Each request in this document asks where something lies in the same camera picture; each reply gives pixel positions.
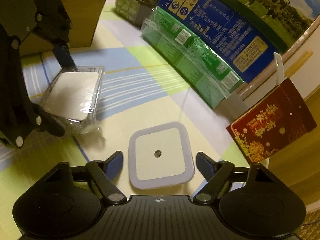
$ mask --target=brown box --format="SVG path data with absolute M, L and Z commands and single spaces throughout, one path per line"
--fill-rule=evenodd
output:
M 73 25 L 69 38 L 71 48 L 91 45 L 100 13 L 106 0 L 61 0 Z M 47 41 L 30 34 L 20 46 L 20 55 L 49 51 L 53 47 Z

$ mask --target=white square pad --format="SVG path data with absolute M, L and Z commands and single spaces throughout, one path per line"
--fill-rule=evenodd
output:
M 171 122 L 134 133 L 129 142 L 129 176 L 139 189 L 190 181 L 194 164 L 186 128 Z
M 91 111 L 98 72 L 64 72 L 55 83 L 44 110 L 73 120 L 84 120 Z

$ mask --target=striped tablecloth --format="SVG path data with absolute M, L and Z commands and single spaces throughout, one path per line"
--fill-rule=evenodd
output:
M 212 111 L 177 72 L 140 38 L 140 30 L 112 12 L 107 0 L 91 47 L 71 49 L 78 66 L 103 65 L 105 75 L 97 111 L 103 137 L 54 137 L 33 131 L 22 149 L 0 145 L 0 239 L 14 240 L 20 232 L 12 218 L 16 199 L 58 162 L 73 166 L 104 160 L 116 150 L 124 153 L 124 166 L 115 184 L 121 191 L 144 195 L 177 195 L 194 192 L 206 182 L 196 170 L 181 186 L 137 190 L 128 175 L 128 145 L 132 134 L 144 128 L 178 121 L 188 131 L 193 156 L 203 151 L 214 160 L 225 159 L 247 166 L 226 131 L 230 123 L 223 104 Z M 51 52 L 22 59 L 30 98 L 37 102 L 60 70 Z

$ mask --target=green packaged boxes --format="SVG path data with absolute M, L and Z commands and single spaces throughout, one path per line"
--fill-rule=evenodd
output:
M 145 19 L 142 37 L 180 72 L 211 108 L 243 82 L 195 33 L 159 7 Z

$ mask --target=blue milk carton box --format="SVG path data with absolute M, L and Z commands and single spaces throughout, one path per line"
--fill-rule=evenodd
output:
M 278 52 L 261 32 L 220 0 L 159 0 L 158 6 L 193 30 L 246 83 Z

